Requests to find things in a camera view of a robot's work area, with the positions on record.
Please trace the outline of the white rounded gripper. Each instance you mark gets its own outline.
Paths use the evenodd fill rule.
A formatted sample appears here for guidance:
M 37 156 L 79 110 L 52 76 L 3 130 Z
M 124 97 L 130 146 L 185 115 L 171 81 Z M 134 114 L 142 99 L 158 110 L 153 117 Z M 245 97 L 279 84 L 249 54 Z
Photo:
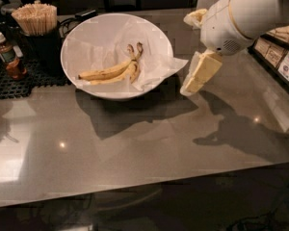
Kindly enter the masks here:
M 253 40 L 243 36 L 236 26 L 230 1 L 219 0 L 208 11 L 199 9 L 185 15 L 183 21 L 200 29 L 200 41 L 209 50 L 195 52 L 180 89 L 182 95 L 197 93 L 217 73 L 223 64 L 221 55 L 234 55 L 252 45 Z

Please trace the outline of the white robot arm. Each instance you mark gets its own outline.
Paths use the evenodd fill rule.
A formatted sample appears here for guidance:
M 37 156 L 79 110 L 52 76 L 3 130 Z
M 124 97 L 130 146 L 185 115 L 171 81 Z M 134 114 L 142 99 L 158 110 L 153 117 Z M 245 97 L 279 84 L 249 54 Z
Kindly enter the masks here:
M 219 0 L 188 13 L 184 22 L 200 29 L 206 50 L 196 52 L 180 93 L 198 92 L 221 68 L 224 56 L 251 46 L 261 35 L 289 25 L 289 0 Z

